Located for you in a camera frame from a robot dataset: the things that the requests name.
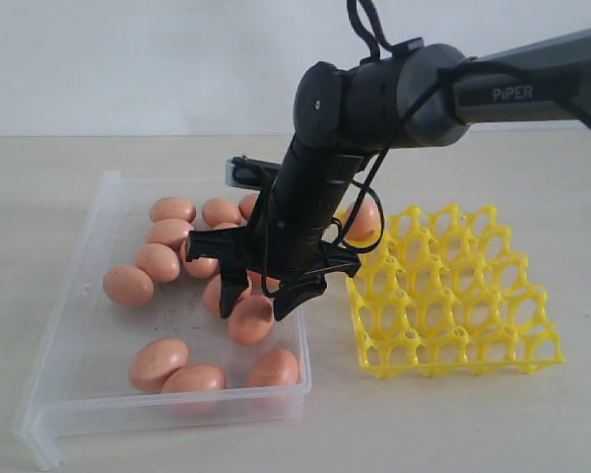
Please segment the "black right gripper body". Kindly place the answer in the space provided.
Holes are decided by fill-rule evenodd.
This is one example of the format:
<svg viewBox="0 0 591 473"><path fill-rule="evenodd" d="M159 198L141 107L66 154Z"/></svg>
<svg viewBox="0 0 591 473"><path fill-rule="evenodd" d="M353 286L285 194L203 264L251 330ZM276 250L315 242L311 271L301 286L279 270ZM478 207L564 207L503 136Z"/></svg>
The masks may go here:
<svg viewBox="0 0 591 473"><path fill-rule="evenodd" d="M354 276L361 266L357 254L323 239L346 190L264 189L246 226L191 232L185 257L217 259L226 286L246 286L249 270L296 286L329 273Z"/></svg>

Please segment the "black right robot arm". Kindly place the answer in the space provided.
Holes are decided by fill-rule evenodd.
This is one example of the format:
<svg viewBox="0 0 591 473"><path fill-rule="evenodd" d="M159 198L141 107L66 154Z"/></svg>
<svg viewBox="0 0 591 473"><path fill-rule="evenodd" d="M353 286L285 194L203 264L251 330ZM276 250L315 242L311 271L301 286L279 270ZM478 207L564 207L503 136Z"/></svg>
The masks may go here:
<svg viewBox="0 0 591 473"><path fill-rule="evenodd" d="M188 259L220 263L220 315L256 272L274 278L276 319L324 293L329 273L354 276L360 251L324 232L361 171L393 149L445 147L475 123L576 119L591 130L591 29L473 58L415 38L350 70L319 62L298 85L295 133L280 163L235 157L231 187L258 194L240 228L194 231Z"/></svg>

